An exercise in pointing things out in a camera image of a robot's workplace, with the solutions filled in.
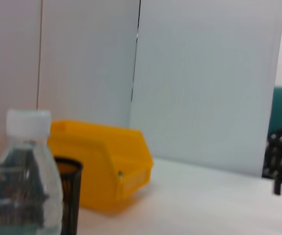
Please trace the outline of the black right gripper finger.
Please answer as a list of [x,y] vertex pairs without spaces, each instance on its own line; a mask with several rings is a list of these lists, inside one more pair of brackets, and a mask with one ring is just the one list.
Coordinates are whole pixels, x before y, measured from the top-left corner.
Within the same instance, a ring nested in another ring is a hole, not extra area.
[[273,194],[282,193],[282,131],[277,131],[268,136],[266,141],[263,178],[274,181]]

